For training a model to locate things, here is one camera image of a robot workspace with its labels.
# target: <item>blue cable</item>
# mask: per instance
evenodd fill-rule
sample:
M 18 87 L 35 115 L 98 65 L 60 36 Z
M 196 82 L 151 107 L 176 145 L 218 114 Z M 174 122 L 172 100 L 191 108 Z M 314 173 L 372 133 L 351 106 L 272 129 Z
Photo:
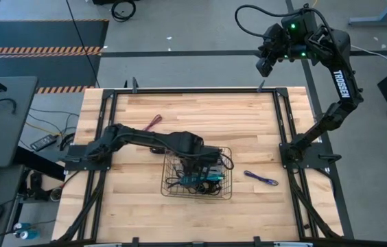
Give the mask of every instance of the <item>blue cable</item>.
M 279 185 L 279 182 L 277 182 L 276 180 L 273 180 L 273 179 L 269 179 L 269 178 L 262 178 L 250 171 L 244 171 L 244 175 L 245 176 L 249 176 L 251 178 L 256 178 L 257 180 L 261 181 L 261 182 L 265 182 L 269 185 L 272 185 L 272 186 L 277 186 Z

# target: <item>yellow cable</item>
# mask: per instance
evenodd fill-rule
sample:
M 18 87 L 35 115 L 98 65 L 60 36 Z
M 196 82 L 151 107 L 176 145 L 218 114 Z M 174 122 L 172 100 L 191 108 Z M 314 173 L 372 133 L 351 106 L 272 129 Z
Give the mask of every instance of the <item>yellow cable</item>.
M 32 128 L 42 130 L 42 131 L 47 132 L 47 133 L 52 134 L 52 135 L 60 135 L 60 133 L 55 133 L 55 132 L 46 130 L 46 129 L 44 129 L 44 128 L 38 127 L 38 126 L 34 126 L 34 125 L 32 125 L 32 124 L 30 124 L 30 123 L 27 123 L 27 122 L 26 122 L 26 124 L 27 124 L 28 126 L 32 127 Z

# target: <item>black desk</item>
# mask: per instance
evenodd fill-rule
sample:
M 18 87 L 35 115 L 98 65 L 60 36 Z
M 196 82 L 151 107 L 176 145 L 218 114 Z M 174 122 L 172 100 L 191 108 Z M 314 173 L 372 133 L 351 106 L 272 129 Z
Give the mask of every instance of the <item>black desk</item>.
M 26 168 L 36 170 L 58 180 L 64 180 L 61 166 L 41 158 L 18 146 L 27 114 L 32 104 L 38 80 L 35 77 L 0 78 L 8 91 L 0 93 L 0 99 L 12 98 L 16 101 L 16 114 L 12 114 L 10 102 L 0 102 L 0 204 L 16 197 Z M 9 202 L 0 219 L 0 233 L 9 231 L 21 210 L 19 202 Z M 0 246 L 4 237 L 0 237 Z

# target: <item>white cable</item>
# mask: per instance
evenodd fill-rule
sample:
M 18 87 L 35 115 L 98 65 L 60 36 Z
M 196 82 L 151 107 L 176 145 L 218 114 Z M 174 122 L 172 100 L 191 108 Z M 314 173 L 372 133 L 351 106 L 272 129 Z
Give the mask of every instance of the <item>white cable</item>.
M 359 50 L 362 50 L 362 51 L 367 52 L 367 53 L 369 53 L 369 54 L 374 54 L 374 55 L 380 56 L 380 57 L 382 57 L 382 58 L 384 58 L 384 59 L 387 60 L 387 57 L 386 57 L 385 55 L 382 55 L 382 54 L 379 54 L 379 53 L 376 53 L 376 52 L 372 52 L 372 51 L 368 51 L 368 50 L 363 49 L 363 48 L 361 48 L 361 47 L 356 47 L 355 45 L 351 45 L 351 46 L 352 46 L 353 48 L 355 48 L 355 49 L 359 49 Z

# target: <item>black floor mat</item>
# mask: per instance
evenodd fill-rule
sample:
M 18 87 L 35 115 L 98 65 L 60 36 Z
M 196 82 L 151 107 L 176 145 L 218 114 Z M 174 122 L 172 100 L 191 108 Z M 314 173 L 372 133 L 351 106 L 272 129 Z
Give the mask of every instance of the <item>black floor mat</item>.
M 36 76 L 38 87 L 95 86 L 95 77 L 86 56 L 40 56 L 0 56 L 0 77 Z M 100 56 L 89 57 L 97 73 Z
M 108 20 L 76 21 L 87 47 L 104 46 Z M 0 21 L 0 47 L 81 47 L 72 21 Z

